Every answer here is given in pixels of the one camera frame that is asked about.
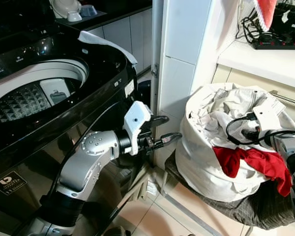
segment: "electrical cord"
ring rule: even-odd
[[[254,113],[248,113],[247,116],[245,116],[245,117],[233,119],[226,126],[226,134],[227,134],[228,140],[231,141],[232,143],[236,144],[236,145],[251,145],[251,144],[259,144],[259,142],[262,141],[262,140],[264,140],[265,138],[271,137],[271,136],[275,136],[275,135],[278,135],[278,134],[295,134],[295,130],[281,130],[281,131],[273,132],[273,133],[270,133],[270,134],[265,134],[261,138],[258,138],[258,139],[254,140],[254,141],[246,142],[246,143],[243,143],[243,142],[239,141],[234,136],[232,136],[232,135],[229,134],[229,127],[233,123],[235,123],[235,122],[237,122],[239,120],[256,120],[256,119],[257,118],[256,118],[256,116],[255,116]]]
[[[80,144],[80,142],[82,141],[83,137],[88,134],[88,132],[90,131],[90,129],[95,125],[96,122],[98,122],[98,120],[106,113],[108,112],[110,109],[112,109],[115,105],[119,104],[120,101],[115,102],[114,104],[112,104],[111,106],[109,106],[106,110],[104,110],[99,117],[97,117],[92,124],[86,129],[86,131],[84,131],[84,133],[82,134],[82,136],[77,140],[77,142],[73,145],[73,147],[71,148],[71,150],[68,152],[68,154],[64,157],[63,161],[61,162],[59,171],[56,175],[56,177],[53,180],[53,183],[50,187],[50,190],[47,194],[47,199],[50,199],[51,194],[53,193],[53,191],[55,190],[56,184],[60,178],[60,174],[61,174],[61,170],[63,169],[65,163],[67,162],[67,160],[71,157],[71,155],[73,154],[74,150],[77,148],[77,146]],[[37,217],[40,213],[40,208],[34,212],[26,221],[23,221],[18,228],[13,232],[12,236],[17,236],[18,233],[26,226],[27,223],[29,223],[32,219],[34,219],[35,217]]]

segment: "top-load washing machine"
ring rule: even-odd
[[[48,0],[0,0],[0,232],[13,234],[39,208],[63,157],[94,120],[93,130],[121,129],[135,99],[129,57],[79,35],[55,22]],[[100,212],[99,221],[121,199],[116,169],[101,173],[92,195],[96,209],[88,210]],[[100,227],[89,216],[77,235]]]

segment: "laundry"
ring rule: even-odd
[[[243,150],[241,148],[230,149],[225,147],[212,147],[222,167],[223,172],[235,178],[237,176],[240,160],[244,160],[267,178],[277,181],[278,192],[286,197],[292,186],[291,175],[286,168],[282,157],[275,152],[260,151],[254,148]]]

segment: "laundry bag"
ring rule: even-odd
[[[178,171],[190,187],[207,198],[232,202],[254,194],[262,182],[269,180],[242,159],[236,176],[227,176],[213,150],[219,146],[275,153],[270,147],[265,148],[261,145],[236,145],[230,142],[225,134],[227,123],[245,116],[252,112],[253,107],[265,103],[275,111],[282,128],[295,130],[295,122],[284,112],[285,106],[257,86],[242,87],[234,83],[209,84],[201,87],[190,97],[180,124],[183,137],[176,148]],[[246,137],[240,138],[243,143],[250,141]]]

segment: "white cup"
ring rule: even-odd
[[[81,21],[82,17],[77,11],[69,11],[67,14],[67,20],[69,22]]]

